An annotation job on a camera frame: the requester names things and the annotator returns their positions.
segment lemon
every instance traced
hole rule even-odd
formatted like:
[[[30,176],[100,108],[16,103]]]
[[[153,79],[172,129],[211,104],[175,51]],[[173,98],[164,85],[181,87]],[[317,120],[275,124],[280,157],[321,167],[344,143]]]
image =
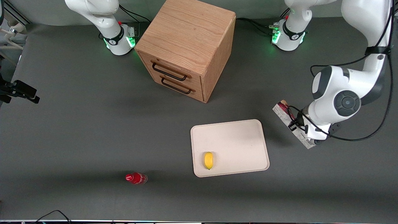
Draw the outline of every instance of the lemon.
[[[205,154],[205,167],[211,169],[213,167],[213,153],[206,152]]]

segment drawer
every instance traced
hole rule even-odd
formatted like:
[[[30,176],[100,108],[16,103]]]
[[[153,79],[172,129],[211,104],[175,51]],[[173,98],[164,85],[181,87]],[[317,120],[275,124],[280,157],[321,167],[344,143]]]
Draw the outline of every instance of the drawer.
[[[185,94],[185,95],[192,97],[196,100],[203,101],[203,94],[202,94],[201,89],[185,86],[184,84],[181,84],[180,82],[172,80],[171,78],[166,77],[164,75],[154,75],[153,79],[155,80],[155,82],[161,84],[162,86],[173,89],[177,92]]]
[[[168,65],[168,63],[164,60],[157,59],[156,57],[143,52],[139,52],[139,55],[144,61],[152,78],[155,79],[155,77],[162,75],[168,80],[174,81],[175,83],[202,90],[202,84],[199,75],[193,75],[187,71],[182,71],[182,69]]]

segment wooden drawer cabinet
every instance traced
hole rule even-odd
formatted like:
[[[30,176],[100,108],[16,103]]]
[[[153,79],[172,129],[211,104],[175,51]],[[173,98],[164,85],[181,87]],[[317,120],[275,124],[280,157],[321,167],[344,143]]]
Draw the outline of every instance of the wooden drawer cabinet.
[[[231,54],[235,13],[167,0],[135,50],[155,82],[207,102]]]

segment wall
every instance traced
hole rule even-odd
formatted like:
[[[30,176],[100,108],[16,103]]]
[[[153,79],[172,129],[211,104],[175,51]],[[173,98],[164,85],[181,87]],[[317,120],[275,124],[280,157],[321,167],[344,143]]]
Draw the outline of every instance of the wall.
[[[236,12],[237,17],[251,19],[274,18],[287,8],[282,0],[201,0]],[[71,11],[64,0],[10,0],[10,2],[33,23],[55,26],[90,24],[81,15]],[[152,20],[165,0],[119,0],[126,9]],[[341,0],[325,6],[312,8],[314,17],[339,17]],[[129,22],[132,19],[119,10],[117,20]]]

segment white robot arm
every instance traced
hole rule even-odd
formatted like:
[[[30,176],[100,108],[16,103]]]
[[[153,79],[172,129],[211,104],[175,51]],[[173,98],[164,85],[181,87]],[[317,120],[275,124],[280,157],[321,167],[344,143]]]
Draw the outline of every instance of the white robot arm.
[[[297,2],[312,4],[315,1]],[[325,140],[328,136],[325,133],[329,133],[332,124],[354,116],[362,105],[373,102],[381,95],[384,84],[382,68],[389,54],[393,4],[392,0],[343,0],[341,11],[344,19],[358,29],[368,41],[365,65],[362,71],[328,66],[318,72],[312,83],[314,101],[302,110],[306,117],[299,113],[296,120],[299,126],[305,127],[308,139]],[[305,29],[308,24],[303,26],[304,22],[298,16],[289,16],[285,23],[297,24],[300,29],[295,31]],[[283,30],[281,33],[279,41],[285,34]],[[277,46],[281,49],[285,46],[285,49],[292,49],[298,45],[296,40],[291,39],[278,43],[280,45]]]
[[[134,28],[119,24],[113,16],[119,8],[118,0],[65,0],[65,3],[98,28],[113,54],[127,54],[135,46]]]
[[[285,4],[290,8],[289,19],[281,19],[274,23],[278,28],[272,43],[281,50],[292,51],[302,43],[305,29],[312,19],[310,7],[325,5],[336,0],[285,0]]]

